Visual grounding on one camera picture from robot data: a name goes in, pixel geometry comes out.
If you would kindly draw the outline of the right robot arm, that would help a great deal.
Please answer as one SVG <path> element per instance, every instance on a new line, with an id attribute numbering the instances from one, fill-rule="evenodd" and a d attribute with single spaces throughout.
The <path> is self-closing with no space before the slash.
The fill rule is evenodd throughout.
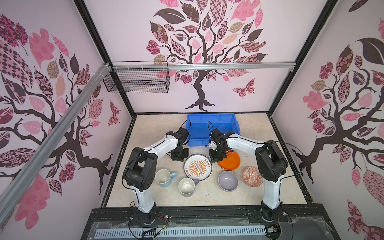
<path id="1" fill-rule="evenodd" d="M 231 131 L 224 134 L 218 129 L 210 133 L 210 138 L 209 155 L 212 162 L 221 162 L 226 159 L 231 150 L 238 150 L 256 157 L 259 173 L 265 181 L 262 205 L 269 210 L 277 209 L 281 205 L 281 183 L 289 163 L 276 142 L 251 140 Z"/>

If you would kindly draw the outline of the white plate orange sunburst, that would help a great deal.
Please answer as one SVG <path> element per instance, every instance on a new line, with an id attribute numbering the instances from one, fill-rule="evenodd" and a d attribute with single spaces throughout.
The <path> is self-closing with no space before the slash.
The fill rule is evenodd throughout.
<path id="1" fill-rule="evenodd" d="M 184 161 L 183 170 L 188 178 L 203 181 L 212 174 L 213 166 L 205 155 L 193 154 Z"/>

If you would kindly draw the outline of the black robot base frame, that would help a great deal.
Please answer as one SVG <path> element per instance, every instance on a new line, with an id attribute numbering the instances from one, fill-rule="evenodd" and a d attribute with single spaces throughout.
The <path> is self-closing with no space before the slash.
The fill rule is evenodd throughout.
<path id="1" fill-rule="evenodd" d="M 97 229 L 264 226 L 265 236 L 204 237 L 179 240 L 337 240 L 339 235 L 321 204 L 286 205 L 271 222 L 263 220 L 261 206 L 158 207 L 145 224 L 135 207 L 98 208 L 91 211 L 81 235 L 94 240 Z"/>

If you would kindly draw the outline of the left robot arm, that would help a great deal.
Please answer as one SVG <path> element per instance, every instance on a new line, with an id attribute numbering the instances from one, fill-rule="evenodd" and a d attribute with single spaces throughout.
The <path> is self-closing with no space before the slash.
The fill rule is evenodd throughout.
<path id="1" fill-rule="evenodd" d="M 140 212 L 149 214 L 155 209 L 150 186 L 155 180 L 158 160 L 170 154 L 172 161 L 184 161 L 189 155 L 189 149 L 185 147 L 189 136 L 187 129 L 180 128 L 177 132 L 167 132 L 163 139 L 149 147 L 132 150 L 123 171 L 122 184 L 134 191 Z"/>

